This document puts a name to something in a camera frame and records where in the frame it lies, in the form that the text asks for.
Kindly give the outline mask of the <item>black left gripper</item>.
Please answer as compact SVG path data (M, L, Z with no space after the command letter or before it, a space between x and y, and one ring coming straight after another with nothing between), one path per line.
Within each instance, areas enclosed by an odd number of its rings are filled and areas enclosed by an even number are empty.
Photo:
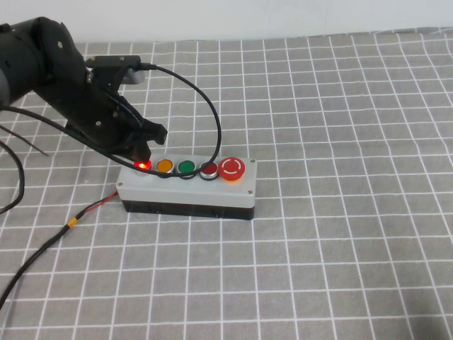
M118 102L119 96L99 85L88 70L76 77L53 76L45 82L45 101L88 141L132 162L151 158L148 141L164 145L167 129L143 120Z

